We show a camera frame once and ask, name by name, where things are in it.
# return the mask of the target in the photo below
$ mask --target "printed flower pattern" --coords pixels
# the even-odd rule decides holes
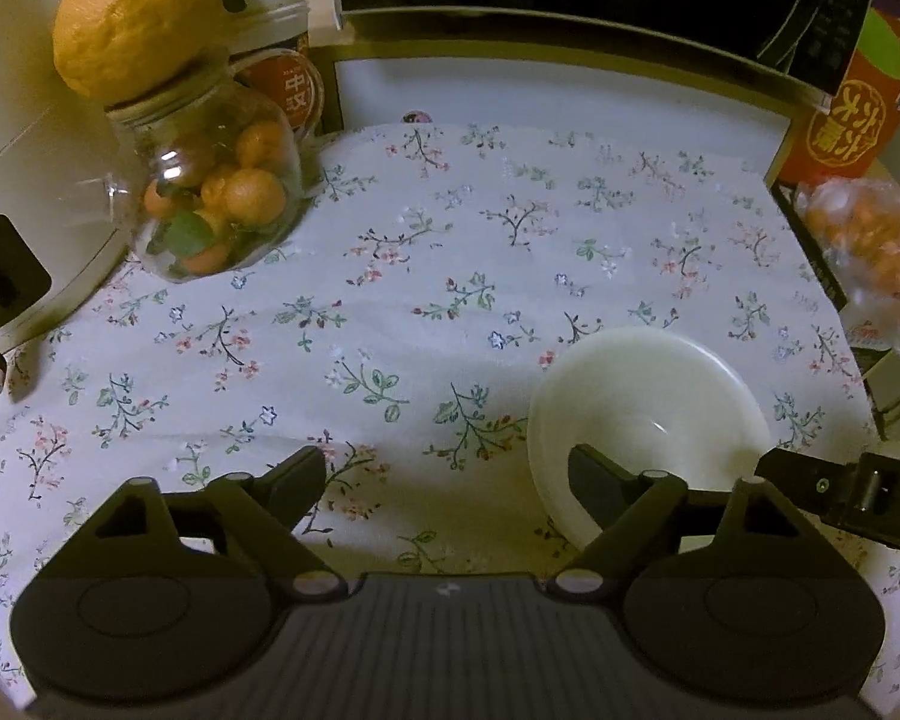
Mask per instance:
[[[421,119],[302,157],[313,201],[263,258],[168,285],[127,257],[10,355],[0,679],[18,704],[12,605],[131,476],[192,493],[317,445],[326,486],[295,533],[345,575],[542,575],[575,550],[533,494],[530,396],[571,346],[624,325],[711,348],[781,446],[845,461],[871,440],[840,319],[740,160]],[[869,570],[884,553],[866,550]],[[880,566],[890,620],[900,576]]]

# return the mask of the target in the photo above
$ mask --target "cardboard box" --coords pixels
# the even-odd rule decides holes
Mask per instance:
[[[900,19],[871,12],[900,40]],[[830,112],[818,111],[804,124],[778,180],[813,186],[833,175],[859,178],[899,125],[900,79],[879,70],[857,47]]]

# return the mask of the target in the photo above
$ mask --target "white appliance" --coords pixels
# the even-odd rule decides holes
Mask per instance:
[[[59,1],[0,0],[1,352],[77,308],[122,252],[101,181],[116,140],[53,67]]]

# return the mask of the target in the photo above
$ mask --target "glass jar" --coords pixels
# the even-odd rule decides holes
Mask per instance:
[[[169,281],[250,264],[303,207],[293,130],[276,103],[233,79],[237,69],[212,50],[144,100],[107,111],[127,165],[115,220],[144,267]]]

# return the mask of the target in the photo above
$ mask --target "plastic bag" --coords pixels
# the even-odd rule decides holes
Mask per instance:
[[[900,357],[900,187],[831,178],[800,186],[794,208],[856,312]]]

